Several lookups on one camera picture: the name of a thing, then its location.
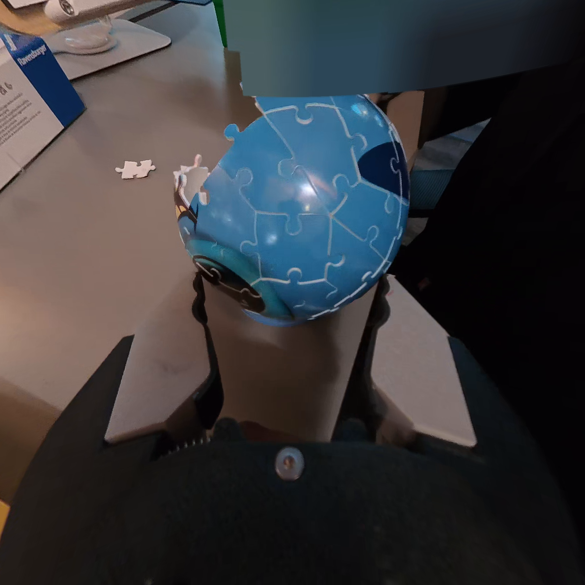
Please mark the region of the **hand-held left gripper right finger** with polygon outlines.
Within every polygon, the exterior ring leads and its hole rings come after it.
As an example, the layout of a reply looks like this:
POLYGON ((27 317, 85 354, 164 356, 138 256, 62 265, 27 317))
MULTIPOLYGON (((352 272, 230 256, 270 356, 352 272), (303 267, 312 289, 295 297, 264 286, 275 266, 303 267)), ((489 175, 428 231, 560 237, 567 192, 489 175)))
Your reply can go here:
POLYGON ((338 359, 348 375, 338 425, 358 420, 368 437, 394 445, 428 436, 476 446, 449 335, 395 276, 341 310, 338 359))

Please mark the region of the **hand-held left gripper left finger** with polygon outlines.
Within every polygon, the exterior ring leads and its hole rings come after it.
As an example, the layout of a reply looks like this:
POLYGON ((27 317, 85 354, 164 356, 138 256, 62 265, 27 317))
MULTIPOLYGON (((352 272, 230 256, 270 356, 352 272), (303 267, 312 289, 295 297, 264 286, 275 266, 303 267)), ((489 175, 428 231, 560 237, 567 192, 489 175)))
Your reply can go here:
POLYGON ((204 443, 223 398, 203 279, 187 274, 134 334, 105 441, 162 433, 204 443))

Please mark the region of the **blue puzzle ball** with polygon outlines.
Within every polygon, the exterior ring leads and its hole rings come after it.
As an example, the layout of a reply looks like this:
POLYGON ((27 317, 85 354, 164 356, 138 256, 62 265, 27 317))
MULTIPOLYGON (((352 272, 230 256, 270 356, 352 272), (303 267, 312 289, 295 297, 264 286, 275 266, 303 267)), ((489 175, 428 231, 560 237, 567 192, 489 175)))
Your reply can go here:
POLYGON ((363 94, 255 97, 225 128, 213 170, 174 172, 179 234, 195 269, 251 319, 313 321, 377 285, 406 229, 410 174, 395 126, 363 94))

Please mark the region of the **cartoon printed puzzle box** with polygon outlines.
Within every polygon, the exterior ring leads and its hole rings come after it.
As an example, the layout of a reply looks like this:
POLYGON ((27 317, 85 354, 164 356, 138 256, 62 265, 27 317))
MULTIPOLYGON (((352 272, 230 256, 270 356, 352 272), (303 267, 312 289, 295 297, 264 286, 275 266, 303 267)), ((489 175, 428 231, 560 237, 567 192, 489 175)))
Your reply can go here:
POLYGON ((1 33, 1 188, 84 112, 42 38, 1 33))

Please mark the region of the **clear plastic ball stand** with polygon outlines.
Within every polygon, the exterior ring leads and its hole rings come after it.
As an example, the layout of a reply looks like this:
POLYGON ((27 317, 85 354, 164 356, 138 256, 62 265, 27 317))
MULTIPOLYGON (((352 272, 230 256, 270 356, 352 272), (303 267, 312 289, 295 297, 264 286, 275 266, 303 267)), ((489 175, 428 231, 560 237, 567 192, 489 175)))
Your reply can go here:
POLYGON ((67 29, 62 33, 60 51, 72 55, 104 53, 118 44, 118 41, 113 36, 112 29, 110 16, 94 19, 67 29))

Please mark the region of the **white metal stand base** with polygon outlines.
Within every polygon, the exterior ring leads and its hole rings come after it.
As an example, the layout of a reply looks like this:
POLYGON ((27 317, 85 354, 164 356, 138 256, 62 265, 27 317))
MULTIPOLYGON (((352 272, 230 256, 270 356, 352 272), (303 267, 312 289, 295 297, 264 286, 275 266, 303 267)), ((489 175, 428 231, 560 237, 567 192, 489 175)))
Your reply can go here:
POLYGON ((67 42, 73 30, 44 37, 48 48, 70 81, 154 53, 171 45, 164 34, 125 19, 111 21, 108 42, 90 50, 67 42))

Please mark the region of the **white sheet holder bar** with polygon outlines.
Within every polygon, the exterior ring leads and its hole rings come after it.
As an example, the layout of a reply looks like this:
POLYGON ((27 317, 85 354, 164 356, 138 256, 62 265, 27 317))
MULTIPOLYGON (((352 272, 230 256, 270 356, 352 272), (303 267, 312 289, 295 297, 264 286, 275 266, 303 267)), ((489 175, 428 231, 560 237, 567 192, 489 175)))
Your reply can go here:
POLYGON ((87 19, 86 1, 48 1, 44 15, 56 25, 78 23, 87 19))

